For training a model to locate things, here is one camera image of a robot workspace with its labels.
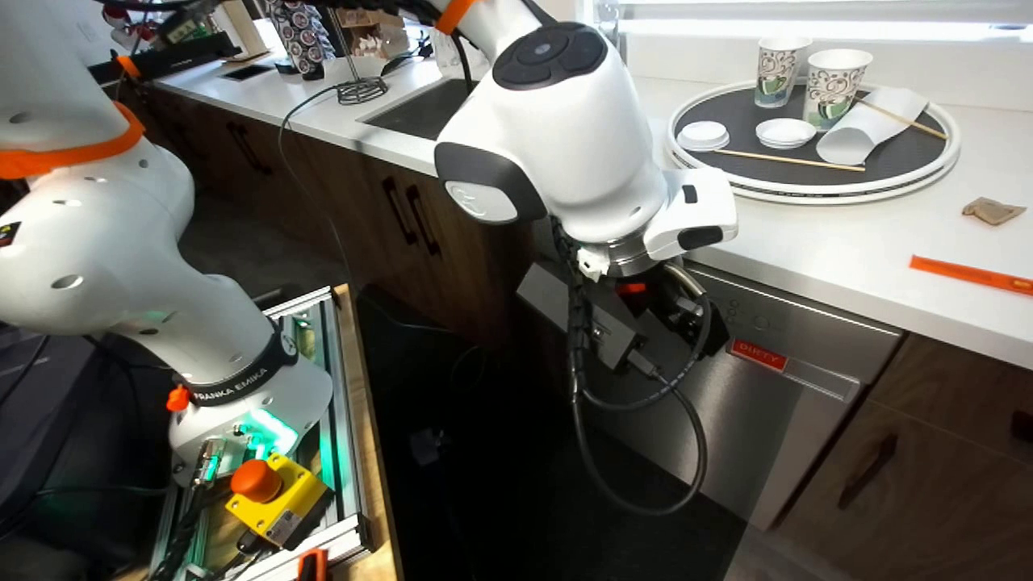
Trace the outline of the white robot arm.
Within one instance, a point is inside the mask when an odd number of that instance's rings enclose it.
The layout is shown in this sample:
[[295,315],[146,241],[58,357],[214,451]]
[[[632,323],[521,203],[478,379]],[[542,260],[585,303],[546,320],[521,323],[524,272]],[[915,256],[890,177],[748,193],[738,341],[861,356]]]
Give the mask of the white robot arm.
[[[478,221],[552,217],[575,272],[632,276],[736,231],[720,170],[654,154],[617,49],[532,0],[427,0],[440,33],[472,39],[488,78],[433,143],[433,175]],[[52,334],[122,334],[188,393],[167,440],[180,457],[244,425],[295,449],[335,393],[329,372],[284,349],[279,327],[227,274],[180,256],[202,177],[158,144],[58,39],[40,0],[0,0],[2,208],[0,313]]]

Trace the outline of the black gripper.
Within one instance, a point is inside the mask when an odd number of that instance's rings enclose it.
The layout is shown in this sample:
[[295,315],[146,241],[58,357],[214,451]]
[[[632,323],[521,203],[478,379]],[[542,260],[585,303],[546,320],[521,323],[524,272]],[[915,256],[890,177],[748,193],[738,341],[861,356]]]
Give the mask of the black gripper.
[[635,320],[654,315],[702,356],[717,356],[725,341],[720,310],[680,260],[668,260],[640,276],[623,276],[614,291]]

